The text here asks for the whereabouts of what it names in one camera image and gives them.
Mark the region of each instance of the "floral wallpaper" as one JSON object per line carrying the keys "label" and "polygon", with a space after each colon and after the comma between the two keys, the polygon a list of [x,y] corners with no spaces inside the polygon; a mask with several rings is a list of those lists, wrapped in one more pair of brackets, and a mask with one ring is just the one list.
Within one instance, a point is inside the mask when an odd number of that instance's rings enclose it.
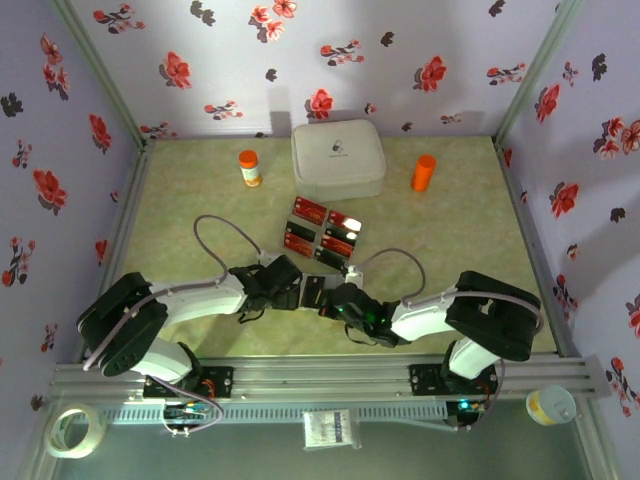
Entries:
{"label": "floral wallpaper", "polygon": [[635,0],[585,2],[502,145],[550,293],[609,383],[599,405],[629,479],[640,470],[640,70],[627,52],[640,48],[639,15]]}
{"label": "floral wallpaper", "polygon": [[70,3],[141,131],[183,138],[351,118],[383,135],[492,135],[558,1]]}
{"label": "floral wallpaper", "polygon": [[[109,12],[106,34],[136,29]],[[0,477],[13,479],[55,365],[75,360],[135,146],[46,2],[3,5],[0,58]]]}

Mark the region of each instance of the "white box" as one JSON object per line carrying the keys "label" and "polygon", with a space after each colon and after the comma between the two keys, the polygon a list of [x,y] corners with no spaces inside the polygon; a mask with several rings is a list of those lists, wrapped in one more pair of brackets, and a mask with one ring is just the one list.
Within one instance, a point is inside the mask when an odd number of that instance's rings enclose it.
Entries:
{"label": "white box", "polygon": [[368,120],[301,125],[291,147],[298,193],[309,200],[372,197],[382,190],[387,164]]}

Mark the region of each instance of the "orange bottle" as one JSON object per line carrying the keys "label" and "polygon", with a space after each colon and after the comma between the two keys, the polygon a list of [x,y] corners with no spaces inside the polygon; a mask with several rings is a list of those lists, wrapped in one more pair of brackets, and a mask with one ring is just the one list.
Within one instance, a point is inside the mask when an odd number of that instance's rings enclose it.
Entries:
{"label": "orange bottle", "polygon": [[262,175],[260,175],[260,167],[258,165],[258,154],[253,150],[245,150],[240,152],[238,161],[240,162],[244,183],[250,187],[260,185],[262,183]]}
{"label": "orange bottle", "polygon": [[411,188],[416,192],[424,192],[429,186],[431,176],[436,169],[436,159],[431,155],[422,155],[416,163],[411,179]]}

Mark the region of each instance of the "white lid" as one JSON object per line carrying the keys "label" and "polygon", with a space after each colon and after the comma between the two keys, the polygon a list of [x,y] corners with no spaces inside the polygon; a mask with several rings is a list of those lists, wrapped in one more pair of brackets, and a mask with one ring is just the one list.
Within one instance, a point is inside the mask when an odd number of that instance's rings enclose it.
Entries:
{"label": "white lid", "polygon": [[292,140],[295,173],[304,182],[353,183],[384,176],[384,152],[368,120],[301,125]]}

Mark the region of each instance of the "tape roll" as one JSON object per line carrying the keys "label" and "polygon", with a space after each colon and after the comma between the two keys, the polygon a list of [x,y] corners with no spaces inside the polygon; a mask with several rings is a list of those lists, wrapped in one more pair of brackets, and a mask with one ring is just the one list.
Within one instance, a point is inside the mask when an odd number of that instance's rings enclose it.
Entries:
{"label": "tape roll", "polygon": [[[72,424],[73,416],[84,414],[88,424],[87,432],[74,447],[66,441],[67,430]],[[57,458],[82,458],[93,452],[107,431],[107,418],[102,412],[82,403],[72,403],[61,408],[51,417],[45,429],[44,443],[47,452]]]}

